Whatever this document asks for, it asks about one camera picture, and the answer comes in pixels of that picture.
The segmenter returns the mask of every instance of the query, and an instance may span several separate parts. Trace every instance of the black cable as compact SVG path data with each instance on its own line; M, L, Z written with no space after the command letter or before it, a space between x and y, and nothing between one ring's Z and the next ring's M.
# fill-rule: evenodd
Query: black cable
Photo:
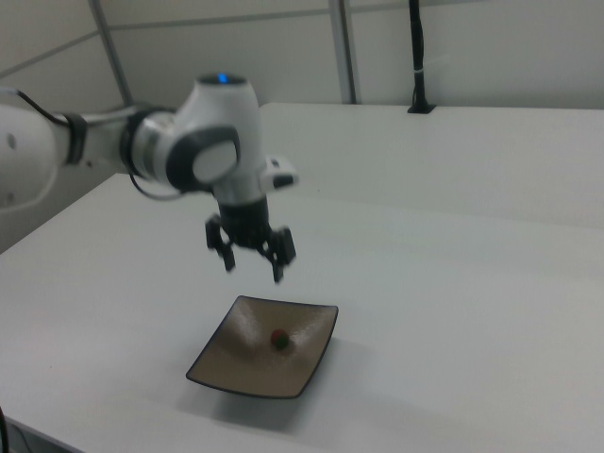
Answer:
M183 192L175 193L174 195L155 195L153 193L149 193L148 191L143 189L141 186L139 186L139 183L136 181L136 178L134 177L134 175L132 175L131 173L128 173L128 175L130 176L132 185L136 188L136 190L139 191L140 193L142 193L147 198L151 198L152 200L173 201L173 200L178 200L178 198L182 198L185 195L185 193L183 193Z
M57 118L52 113L50 113L48 110L43 109L31 97L29 97L27 94L25 94L21 90L17 90L14 88L7 88L7 89L4 89L4 87L2 87L2 88L3 88L3 90L0 90L0 92L6 92L8 94L14 94L16 96L19 96L24 101L26 101L27 104L29 104L34 110L36 110L41 116L46 118L51 123L54 123L55 125L59 125L59 126L70 127L69 123L66 120L61 120L60 118Z
M4 418L2 408L0 408L0 439L2 439L2 453L8 453L7 420Z

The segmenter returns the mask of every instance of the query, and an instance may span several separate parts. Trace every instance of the gray wall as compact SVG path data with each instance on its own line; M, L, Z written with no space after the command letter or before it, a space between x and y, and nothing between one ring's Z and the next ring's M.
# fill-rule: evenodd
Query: gray wall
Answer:
M602 0L421 0L428 100L604 108ZM361 100L409 104L408 2L350 0Z
M122 105L88 2L7 0L0 7L0 85L21 89L48 109L97 111ZM16 99L1 103L23 106ZM0 213L0 252L112 174L65 168L37 206Z

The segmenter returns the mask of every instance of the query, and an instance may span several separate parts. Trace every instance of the square bowl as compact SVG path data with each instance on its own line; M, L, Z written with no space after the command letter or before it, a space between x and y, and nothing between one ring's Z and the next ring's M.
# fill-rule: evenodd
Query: square bowl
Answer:
M187 372L213 389L262 398L297 398L331 339L338 307L240 295ZM278 349L273 332L287 332Z

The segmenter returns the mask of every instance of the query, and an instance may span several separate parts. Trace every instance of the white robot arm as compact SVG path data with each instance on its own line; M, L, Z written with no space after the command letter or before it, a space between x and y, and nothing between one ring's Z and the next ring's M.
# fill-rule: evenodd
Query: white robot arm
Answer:
M269 226L266 194L293 185L297 173L284 158L262 152L258 101L245 79L200 77L176 112L135 106L51 115L21 92L2 91L20 95L38 112L0 106L0 210L40 200L62 165L104 161L133 181L139 176L180 193L211 193L220 214L206 223L208 247L227 271L235 266L233 244L268 259L275 282L295 258L290 230Z

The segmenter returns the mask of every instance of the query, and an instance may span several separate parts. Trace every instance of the white table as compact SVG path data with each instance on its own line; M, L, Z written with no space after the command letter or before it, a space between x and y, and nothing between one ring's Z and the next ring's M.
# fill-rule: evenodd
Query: white table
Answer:
M115 176L0 256L0 402L87 452L597 452L604 447L604 114L269 105L283 282L205 246L206 196ZM307 391L185 373L238 294L335 304Z

